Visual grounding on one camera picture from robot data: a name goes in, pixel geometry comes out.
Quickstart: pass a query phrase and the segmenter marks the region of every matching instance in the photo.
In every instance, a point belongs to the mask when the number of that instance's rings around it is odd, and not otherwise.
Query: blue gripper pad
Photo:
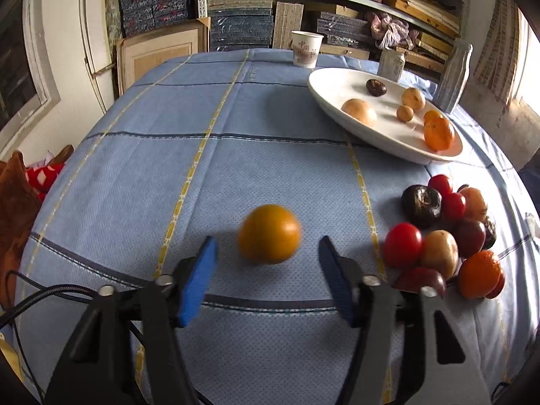
[[[325,275],[326,284],[341,318],[352,326],[354,321],[353,292],[340,266],[339,258],[330,238],[328,236],[322,238],[319,241],[319,263]]]
[[[180,327],[186,327],[199,314],[204,294],[208,289],[210,279],[214,275],[217,257],[218,243],[215,238],[209,236],[201,246],[199,254],[195,258],[191,274],[180,294],[180,307],[178,310]]]

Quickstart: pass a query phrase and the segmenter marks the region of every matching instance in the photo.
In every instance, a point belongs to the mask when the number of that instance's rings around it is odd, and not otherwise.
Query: yellow stripe
[[[496,298],[495,301],[497,302],[497,310],[499,314],[499,323],[501,325],[501,335],[503,339],[503,351],[504,351],[504,372],[503,372],[503,381],[511,383],[512,380],[508,377],[508,361],[510,360],[510,350],[508,349],[508,342],[507,342],[507,334],[506,334],[506,327],[504,326],[504,318],[503,318],[503,307],[501,305],[501,301]]]
[[[350,159],[353,164],[353,169],[356,171],[356,179],[360,190],[362,192],[362,201],[364,202],[364,207],[366,208],[366,221],[369,228],[371,228],[371,240],[373,246],[373,254],[375,256],[375,261],[377,262],[377,268],[379,269],[379,276],[382,280],[386,281],[386,269],[384,268],[384,262],[382,261],[381,252],[379,250],[379,235],[377,235],[377,227],[375,225],[375,219],[373,218],[373,211],[371,207],[371,201],[369,200],[368,189],[366,188],[366,182],[364,181],[364,176],[360,170],[360,163],[354,153],[353,145],[350,143],[349,134],[345,132],[345,141],[347,142],[347,149],[349,151]],[[386,371],[386,385],[384,388],[384,393],[382,396],[382,403],[390,402],[392,396],[392,369],[388,366]]]
[[[240,75],[240,72],[244,68],[244,64],[246,63],[248,56],[249,56],[249,51],[246,53],[246,57],[244,58],[244,60],[242,61],[242,64],[240,65],[236,74],[234,75],[233,80],[231,81],[229,87],[225,91],[225,94],[223,94],[223,97],[221,98],[221,101],[219,102],[218,107],[216,108],[214,112],[214,116],[212,117],[212,120],[210,121],[209,126],[206,129],[205,136],[201,140],[201,143],[199,144],[199,148],[197,149],[197,152],[195,153],[195,157],[193,158],[191,168],[187,173],[186,181],[184,182],[184,185],[182,186],[182,190],[180,191],[180,196],[178,197],[178,200],[176,201],[176,204],[174,206],[172,219],[167,228],[165,239],[163,240],[163,245],[161,246],[161,249],[159,250],[158,263],[156,264],[156,269],[154,270],[153,278],[159,277],[161,274],[161,271],[163,270],[163,264],[165,263],[165,258],[167,257],[168,246],[171,242],[172,236],[174,235],[174,229],[176,228],[176,222],[178,221],[178,216],[180,215],[180,212],[182,211],[182,206],[184,205],[184,200],[186,198],[187,191],[190,188],[191,180],[193,179],[195,170],[203,154],[204,147],[206,146],[206,142],[208,141],[210,134],[212,133],[212,129],[215,125],[215,122],[217,121],[219,113],[221,112],[223,105],[225,105],[225,101],[227,100],[229,94],[231,93],[231,90],[233,89],[233,86],[236,83],[238,76]],[[139,348],[137,349],[137,361],[136,361],[136,369],[135,369],[135,380],[137,384],[139,385],[139,387],[140,387],[140,382],[142,379],[143,367],[144,367],[144,347],[142,345],[139,345]]]
[[[40,234],[39,234],[39,238],[37,240],[37,243],[36,243],[36,246],[35,248],[33,249],[32,251],[32,256],[30,258],[30,262],[28,263],[28,267],[26,268],[26,272],[25,274],[27,276],[30,275],[30,272],[32,271],[32,267],[33,267],[33,263],[34,263],[34,260],[36,258],[36,254],[37,254],[37,251],[39,250],[39,245],[41,244],[43,238],[45,237],[45,232],[47,230],[47,227],[49,226],[49,224],[52,222],[52,219],[55,217],[55,214],[56,212],[58,211],[58,208],[60,207],[60,204],[62,202],[62,200],[64,199],[64,196],[66,195],[66,193],[68,192],[69,190],[69,187],[71,187],[71,185],[73,184],[73,182],[75,181],[75,179],[77,178],[77,176],[79,175],[79,172],[81,171],[81,169],[83,168],[83,166],[86,164],[86,162],[88,161],[88,158],[90,158],[90,155],[92,155],[95,151],[95,149],[99,146],[99,144],[103,141],[103,139],[107,136],[107,134],[110,132],[110,130],[112,129],[112,127],[114,125],[116,125],[116,123],[118,122],[118,120],[120,120],[120,118],[123,116],[123,114],[129,109],[129,107],[131,107],[137,100],[139,100],[143,94],[145,94],[150,88],[152,88],[154,85],[162,82],[164,79],[168,78],[171,74],[173,74],[176,70],[178,70],[180,67],[182,67],[186,62],[188,62],[189,60],[191,59],[191,55],[184,61],[184,62],[181,62],[180,64],[178,64],[176,67],[174,67],[171,71],[169,71],[165,76],[163,76],[162,78],[158,79],[156,82],[152,83],[152,85],[149,85],[147,86],[146,88],[144,88],[139,94],[137,94],[119,113],[118,115],[116,116],[116,118],[109,124],[109,126],[107,126],[107,128],[105,129],[105,132],[103,132],[103,134],[97,139],[97,141],[94,143],[94,145],[90,148],[90,150],[88,151],[88,153],[84,156],[84,158],[81,160],[81,162],[79,163],[79,165],[77,166],[77,169],[75,170],[75,173],[71,176],[71,178],[69,178],[69,181],[68,183],[64,186],[62,192],[60,193],[60,197],[58,198],[58,201],[56,202],[56,205],[54,206],[54,208],[52,209],[52,212],[51,214],[49,215],[49,217],[47,218],[47,220],[45,221],[45,225],[43,226]],[[26,294],[25,294],[25,289],[26,289],[26,285],[23,284],[23,290],[21,292],[21,299],[24,299],[26,297]]]
[[[384,268],[384,262],[382,261],[381,252],[379,250],[379,235],[377,234],[377,227],[375,226],[375,219],[373,218],[373,211],[371,201],[369,200],[368,189],[366,188],[364,176],[360,170],[360,163],[358,163],[358,159],[356,159],[353,145],[350,143],[349,135],[347,133],[345,133],[345,141],[347,142],[347,149],[353,163],[353,168],[356,171],[358,185],[360,186],[360,190],[362,192],[362,201],[364,202],[364,206],[366,208],[366,220],[369,228],[371,228],[373,253],[375,256],[375,261],[377,262],[377,268],[379,269],[379,276],[382,278],[382,280],[386,281],[386,269]]]

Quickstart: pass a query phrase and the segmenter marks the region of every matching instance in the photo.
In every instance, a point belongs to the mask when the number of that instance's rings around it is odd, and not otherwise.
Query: dark brown date
[[[383,94],[386,94],[386,85],[382,83],[380,80],[376,79],[369,79],[366,82],[366,88],[369,91],[369,94],[375,97],[382,96]]]

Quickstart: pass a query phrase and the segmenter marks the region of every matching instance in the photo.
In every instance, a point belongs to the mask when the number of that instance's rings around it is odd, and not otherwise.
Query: red patterned cloth
[[[43,202],[51,189],[52,183],[64,168],[64,163],[44,167],[29,167],[26,169],[28,184],[36,191],[38,198]]]

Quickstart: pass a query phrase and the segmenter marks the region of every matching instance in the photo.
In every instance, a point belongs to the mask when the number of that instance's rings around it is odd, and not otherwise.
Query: potato
[[[375,110],[371,105],[364,100],[349,99],[343,104],[341,109],[370,128],[373,128],[377,123],[377,113],[375,113]]]
[[[484,222],[488,214],[488,205],[484,201],[482,192],[474,187],[465,187],[460,193],[465,196],[465,217],[475,221]]]
[[[418,88],[407,88],[401,95],[401,103],[417,113],[426,106],[426,98]]]
[[[445,280],[457,269],[457,243],[445,230],[435,230],[424,238],[419,266],[439,271]]]
[[[396,116],[402,122],[410,122],[414,117],[414,111],[410,106],[400,105],[396,111]]]

